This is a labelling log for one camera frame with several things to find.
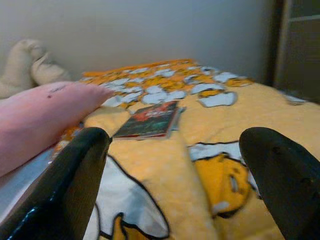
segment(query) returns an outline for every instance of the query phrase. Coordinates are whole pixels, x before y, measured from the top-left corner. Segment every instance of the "book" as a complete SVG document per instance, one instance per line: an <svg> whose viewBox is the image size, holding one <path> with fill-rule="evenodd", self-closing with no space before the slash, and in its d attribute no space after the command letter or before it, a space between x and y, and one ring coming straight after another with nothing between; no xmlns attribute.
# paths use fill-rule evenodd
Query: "book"
<svg viewBox="0 0 320 240"><path fill-rule="evenodd" d="M181 111L178 101L141 108L113 135L115 139L166 138Z"/></svg>

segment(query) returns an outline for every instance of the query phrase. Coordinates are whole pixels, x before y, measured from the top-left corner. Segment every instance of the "yellow bedspread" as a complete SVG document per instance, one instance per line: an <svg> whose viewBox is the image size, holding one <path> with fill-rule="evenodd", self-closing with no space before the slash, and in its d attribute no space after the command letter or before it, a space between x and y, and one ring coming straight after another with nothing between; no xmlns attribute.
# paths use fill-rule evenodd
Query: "yellow bedspread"
<svg viewBox="0 0 320 240"><path fill-rule="evenodd" d="M240 134L272 128L320 159L320 106L190 59L87 72L114 89L85 127L112 136L148 104L179 99L169 139L114 140L85 239L283 239L240 155ZM75 134L69 129L57 145Z"/></svg>

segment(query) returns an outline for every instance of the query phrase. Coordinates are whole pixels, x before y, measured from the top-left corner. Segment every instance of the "pink pillow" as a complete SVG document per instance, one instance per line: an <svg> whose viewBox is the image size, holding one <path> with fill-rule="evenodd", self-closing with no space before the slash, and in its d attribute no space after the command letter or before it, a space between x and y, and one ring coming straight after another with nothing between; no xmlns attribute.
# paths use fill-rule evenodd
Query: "pink pillow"
<svg viewBox="0 0 320 240"><path fill-rule="evenodd" d="M0 176L56 143L113 94L102 86L61 81L1 101Z"/></svg>

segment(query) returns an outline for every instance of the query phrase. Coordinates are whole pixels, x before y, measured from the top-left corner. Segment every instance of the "beige stuffed animal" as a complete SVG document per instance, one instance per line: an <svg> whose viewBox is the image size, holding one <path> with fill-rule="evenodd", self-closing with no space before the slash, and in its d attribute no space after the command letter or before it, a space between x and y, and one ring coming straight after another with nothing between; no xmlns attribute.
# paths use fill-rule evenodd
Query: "beige stuffed animal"
<svg viewBox="0 0 320 240"><path fill-rule="evenodd" d="M38 40L24 39L10 51L0 77L0 99L8 98L37 85L70 81L70 74L54 64L50 53Z"/></svg>

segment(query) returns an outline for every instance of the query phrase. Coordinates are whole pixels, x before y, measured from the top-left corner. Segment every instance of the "gray wall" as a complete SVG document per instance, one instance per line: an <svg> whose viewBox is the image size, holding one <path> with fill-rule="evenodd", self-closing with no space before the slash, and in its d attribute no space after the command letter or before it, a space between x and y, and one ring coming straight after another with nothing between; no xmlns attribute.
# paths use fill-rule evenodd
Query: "gray wall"
<svg viewBox="0 0 320 240"><path fill-rule="evenodd" d="M0 70L22 38L46 43L74 78L148 62L266 75L273 0L0 0Z"/></svg>

